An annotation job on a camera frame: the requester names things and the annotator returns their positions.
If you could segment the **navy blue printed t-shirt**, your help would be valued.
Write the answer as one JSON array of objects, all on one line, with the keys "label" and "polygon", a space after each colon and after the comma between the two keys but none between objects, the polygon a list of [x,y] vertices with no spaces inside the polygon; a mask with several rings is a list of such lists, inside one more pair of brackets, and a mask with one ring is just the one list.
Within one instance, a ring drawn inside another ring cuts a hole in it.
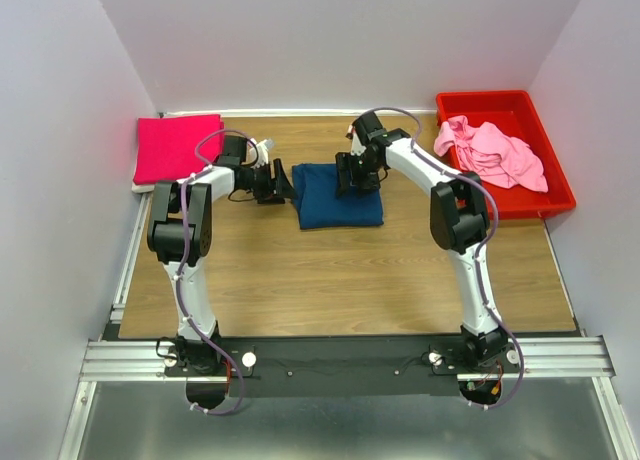
[{"label": "navy blue printed t-shirt", "polygon": [[301,230],[334,227],[378,227],[384,224],[379,192],[359,196],[354,187],[338,197],[334,164],[303,163],[292,167],[297,198],[292,201]]}]

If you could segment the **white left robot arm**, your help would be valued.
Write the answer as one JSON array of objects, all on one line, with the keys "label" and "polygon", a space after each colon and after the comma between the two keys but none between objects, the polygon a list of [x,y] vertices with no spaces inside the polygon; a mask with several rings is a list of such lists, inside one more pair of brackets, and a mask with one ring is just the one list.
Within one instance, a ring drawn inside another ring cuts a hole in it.
[{"label": "white left robot arm", "polygon": [[228,362],[217,345],[204,265],[213,243],[213,204],[238,190],[259,204],[297,198],[279,158],[259,167],[207,165],[177,181],[159,182],[153,193],[147,244],[169,278],[179,315],[173,351],[165,359],[201,375],[213,375]]}]

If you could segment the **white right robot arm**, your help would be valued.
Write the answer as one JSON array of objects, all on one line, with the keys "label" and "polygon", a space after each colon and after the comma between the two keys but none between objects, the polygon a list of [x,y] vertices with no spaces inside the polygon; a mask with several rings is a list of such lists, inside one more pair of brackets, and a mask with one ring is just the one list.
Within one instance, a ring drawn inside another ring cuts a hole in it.
[{"label": "white right robot arm", "polygon": [[351,150],[336,154],[338,196],[350,187],[362,194],[378,189],[381,169],[400,172],[428,195],[431,236],[449,255],[463,305],[460,359],[471,371],[485,370],[509,341],[488,273],[487,243],[495,228],[490,225],[486,188],[476,175],[427,153],[402,129],[360,135],[351,127],[346,137]]}]

